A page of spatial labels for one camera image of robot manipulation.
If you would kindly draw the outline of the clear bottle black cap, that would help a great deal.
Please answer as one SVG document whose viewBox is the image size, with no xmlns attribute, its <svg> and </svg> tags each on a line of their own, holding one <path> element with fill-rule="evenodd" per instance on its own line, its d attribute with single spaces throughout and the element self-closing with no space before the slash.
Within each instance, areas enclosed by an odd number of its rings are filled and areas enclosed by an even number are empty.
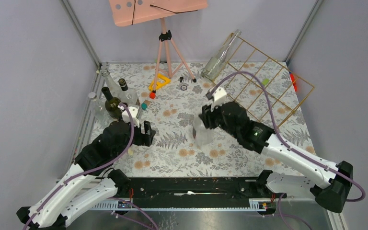
<svg viewBox="0 0 368 230">
<path fill-rule="evenodd" d="M 137 92 L 134 89 L 128 87 L 126 80 L 120 78 L 118 80 L 118 83 L 122 90 L 119 94 L 119 99 L 121 100 L 121 102 L 126 103 L 128 106 L 140 106 Z"/>
</svg>

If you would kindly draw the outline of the clear bottle silver cap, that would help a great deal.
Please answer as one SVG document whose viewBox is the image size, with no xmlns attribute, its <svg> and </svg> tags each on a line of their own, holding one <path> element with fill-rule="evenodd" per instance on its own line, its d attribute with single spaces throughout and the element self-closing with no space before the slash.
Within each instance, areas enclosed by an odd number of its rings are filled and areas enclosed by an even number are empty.
<svg viewBox="0 0 368 230">
<path fill-rule="evenodd" d="M 197 146 L 204 146 L 210 144 L 213 139 L 213 130 L 206 129 L 203 121 L 199 116 L 196 116 L 193 121 L 193 138 Z"/>
</svg>

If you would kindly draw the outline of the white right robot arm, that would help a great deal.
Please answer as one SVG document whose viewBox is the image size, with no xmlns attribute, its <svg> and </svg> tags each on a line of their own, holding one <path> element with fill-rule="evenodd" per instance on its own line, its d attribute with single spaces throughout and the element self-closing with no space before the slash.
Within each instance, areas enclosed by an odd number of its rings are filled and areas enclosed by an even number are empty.
<svg viewBox="0 0 368 230">
<path fill-rule="evenodd" d="M 289 195 L 314 200 L 341 213 L 352 187 L 353 166 L 335 163 L 306 153 L 278 131 L 252 121 L 236 102 L 205 105 L 196 117 L 202 131 L 219 127 L 247 150 L 280 160 L 299 172 L 298 176 L 263 170 L 257 177 L 136 178 L 136 198 L 150 208 L 245 208 L 250 199 L 279 199 Z"/>
</svg>

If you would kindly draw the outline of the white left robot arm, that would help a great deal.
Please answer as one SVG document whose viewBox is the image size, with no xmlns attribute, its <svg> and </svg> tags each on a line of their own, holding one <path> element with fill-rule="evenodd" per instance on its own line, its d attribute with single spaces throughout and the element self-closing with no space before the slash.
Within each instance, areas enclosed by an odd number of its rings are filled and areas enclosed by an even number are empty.
<svg viewBox="0 0 368 230">
<path fill-rule="evenodd" d="M 21 207 L 16 215 L 29 230 L 65 230 L 76 218 L 99 202 L 114 195 L 128 194 L 130 179 L 121 170 L 112 170 L 97 186 L 78 195 L 104 170 L 119 160 L 131 145 L 151 146 L 156 132 L 149 121 L 132 126 L 114 121 L 83 147 L 69 170 L 39 202 Z"/>
</svg>

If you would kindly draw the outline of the frosted champagne bottle dark label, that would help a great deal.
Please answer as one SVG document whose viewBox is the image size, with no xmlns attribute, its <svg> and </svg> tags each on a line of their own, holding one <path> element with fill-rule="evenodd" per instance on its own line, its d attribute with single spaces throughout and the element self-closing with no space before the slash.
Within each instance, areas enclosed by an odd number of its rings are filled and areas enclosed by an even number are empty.
<svg viewBox="0 0 368 230">
<path fill-rule="evenodd" d="M 122 92 L 120 86 L 114 81 L 110 72 L 107 69 L 101 70 L 101 76 L 104 78 L 106 86 L 109 88 L 111 94 L 114 97 L 120 99 L 120 94 Z"/>
</svg>

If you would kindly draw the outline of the dark green wine bottle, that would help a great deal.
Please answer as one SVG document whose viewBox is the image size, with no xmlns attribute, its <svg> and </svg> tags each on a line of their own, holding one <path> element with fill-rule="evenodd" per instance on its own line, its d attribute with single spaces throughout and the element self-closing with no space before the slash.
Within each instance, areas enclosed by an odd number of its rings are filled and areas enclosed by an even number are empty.
<svg viewBox="0 0 368 230">
<path fill-rule="evenodd" d="M 120 120 L 122 117 L 122 111 L 118 106 L 121 103 L 121 101 L 111 94 L 110 89 L 108 87 L 102 87 L 101 91 L 106 99 L 104 103 L 105 109 L 114 120 Z"/>
</svg>

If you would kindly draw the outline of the short clear glass bottle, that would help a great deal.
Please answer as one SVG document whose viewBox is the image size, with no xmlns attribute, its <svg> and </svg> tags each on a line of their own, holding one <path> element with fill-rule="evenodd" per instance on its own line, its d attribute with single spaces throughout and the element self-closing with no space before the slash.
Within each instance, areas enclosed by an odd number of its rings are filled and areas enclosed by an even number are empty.
<svg viewBox="0 0 368 230">
<path fill-rule="evenodd" d="M 113 122 L 113 118 L 106 110 L 104 102 L 100 100 L 95 92 L 90 92 L 88 98 L 92 115 L 102 127 L 108 127 Z"/>
</svg>

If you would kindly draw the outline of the tall clear glass bottle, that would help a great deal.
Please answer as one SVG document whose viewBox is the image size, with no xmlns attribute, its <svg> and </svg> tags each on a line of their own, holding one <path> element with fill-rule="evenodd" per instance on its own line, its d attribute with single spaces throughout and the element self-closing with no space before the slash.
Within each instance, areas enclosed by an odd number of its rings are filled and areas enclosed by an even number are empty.
<svg viewBox="0 0 368 230">
<path fill-rule="evenodd" d="M 207 78 L 210 81 L 214 81 L 218 77 L 219 72 L 222 70 L 226 63 L 227 55 L 230 52 L 232 44 L 241 33 L 241 30 L 237 29 L 229 35 L 224 44 L 208 61 L 201 72 L 201 77 Z"/>
</svg>

